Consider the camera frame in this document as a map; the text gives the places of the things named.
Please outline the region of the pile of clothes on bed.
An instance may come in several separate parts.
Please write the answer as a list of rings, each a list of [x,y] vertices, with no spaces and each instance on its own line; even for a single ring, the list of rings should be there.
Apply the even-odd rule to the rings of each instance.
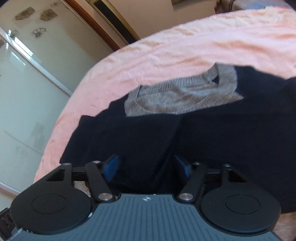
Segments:
[[[216,14],[220,14],[246,9],[264,9],[272,5],[271,1],[219,0],[216,1],[214,11]]]

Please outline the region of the brown wooden door frame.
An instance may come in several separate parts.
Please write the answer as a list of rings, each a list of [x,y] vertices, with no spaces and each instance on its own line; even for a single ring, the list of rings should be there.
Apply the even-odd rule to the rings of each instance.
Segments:
[[[119,45],[107,34],[107,32],[96,22],[96,20],[88,13],[84,8],[79,5],[76,1],[66,0],[65,1],[78,15],[86,21],[86,23],[97,33],[106,44],[113,50],[117,51],[120,49]]]

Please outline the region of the pink bed sheet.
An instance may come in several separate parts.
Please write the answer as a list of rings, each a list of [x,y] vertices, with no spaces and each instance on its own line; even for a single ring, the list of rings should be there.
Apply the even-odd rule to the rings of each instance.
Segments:
[[[95,116],[139,85],[203,73],[215,63],[249,65],[295,76],[295,11],[281,7],[233,11],[160,31],[92,67],[60,114],[36,172],[59,165],[82,115]]]

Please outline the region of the grey and navy knit sweater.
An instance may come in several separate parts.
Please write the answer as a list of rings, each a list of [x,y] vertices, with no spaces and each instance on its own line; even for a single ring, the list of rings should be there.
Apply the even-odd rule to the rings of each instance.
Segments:
[[[233,166],[295,211],[295,78],[250,66],[139,86],[96,116],[84,115],[60,163],[83,167],[118,155],[115,194],[178,194],[174,162]]]

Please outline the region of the gold tower air conditioner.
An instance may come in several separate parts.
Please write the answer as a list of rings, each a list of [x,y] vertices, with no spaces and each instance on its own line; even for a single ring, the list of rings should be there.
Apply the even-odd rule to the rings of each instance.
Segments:
[[[125,44],[129,45],[140,40],[135,30],[110,1],[91,0],[87,2],[108,23],[112,30],[119,35]]]

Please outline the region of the white glossy wardrobe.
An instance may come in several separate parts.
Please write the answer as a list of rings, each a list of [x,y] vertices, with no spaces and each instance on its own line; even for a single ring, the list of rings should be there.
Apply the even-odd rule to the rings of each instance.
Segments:
[[[64,1],[1,5],[1,182],[30,186],[85,73],[112,49]]]

